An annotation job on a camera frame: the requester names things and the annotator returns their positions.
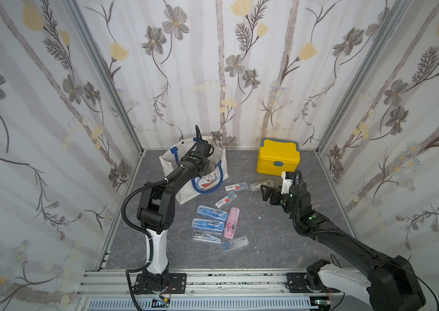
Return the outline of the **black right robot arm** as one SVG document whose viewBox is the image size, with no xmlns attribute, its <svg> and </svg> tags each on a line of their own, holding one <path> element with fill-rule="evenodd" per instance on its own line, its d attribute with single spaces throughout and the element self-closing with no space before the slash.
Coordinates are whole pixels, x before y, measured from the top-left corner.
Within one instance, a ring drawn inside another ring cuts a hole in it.
<svg viewBox="0 0 439 311">
<path fill-rule="evenodd" d="M 262 199 L 289 215 L 296 233 L 330 248 L 359 273 L 321 259 L 306 269 L 302 284 L 311 292 L 338 290 L 357 298 L 373 310 L 420 310 L 426 298 L 411 263 L 376 251 L 338 228 L 311 206 L 306 185 L 292 185 L 287 193 L 261 185 Z"/>
</svg>

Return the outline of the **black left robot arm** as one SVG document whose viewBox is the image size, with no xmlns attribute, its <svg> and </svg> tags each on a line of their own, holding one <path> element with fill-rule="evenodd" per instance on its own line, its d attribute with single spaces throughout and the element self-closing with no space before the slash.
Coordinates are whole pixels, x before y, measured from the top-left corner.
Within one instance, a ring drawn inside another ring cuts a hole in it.
<svg viewBox="0 0 439 311">
<path fill-rule="evenodd" d="M 197 139 L 163 180 L 146 183 L 140 197 L 137 219 L 146 233 L 147 264 L 143 275 L 161 287 L 168 284 L 166 240 L 175 218 L 176 194 L 193 178 L 202 177 L 209 168 L 213 146 Z"/>
</svg>

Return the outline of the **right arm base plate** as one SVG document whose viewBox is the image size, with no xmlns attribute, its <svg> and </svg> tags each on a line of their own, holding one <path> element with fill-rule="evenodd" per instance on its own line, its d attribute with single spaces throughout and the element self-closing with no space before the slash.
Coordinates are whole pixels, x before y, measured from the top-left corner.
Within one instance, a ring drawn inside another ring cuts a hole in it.
<svg viewBox="0 0 439 311">
<path fill-rule="evenodd" d="M 325 287 L 312 273 L 287 273 L 286 288 L 291 294 L 330 294 L 341 293 L 334 288 Z"/>
</svg>

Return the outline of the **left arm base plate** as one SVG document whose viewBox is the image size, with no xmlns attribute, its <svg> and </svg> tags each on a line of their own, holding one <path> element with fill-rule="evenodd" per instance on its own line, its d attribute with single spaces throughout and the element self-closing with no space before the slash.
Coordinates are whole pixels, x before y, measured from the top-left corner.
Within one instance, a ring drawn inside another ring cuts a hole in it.
<svg viewBox="0 0 439 311">
<path fill-rule="evenodd" d="M 187 286 L 186 273 L 141 273 L 132 286 L 134 294 L 184 294 Z"/>
</svg>

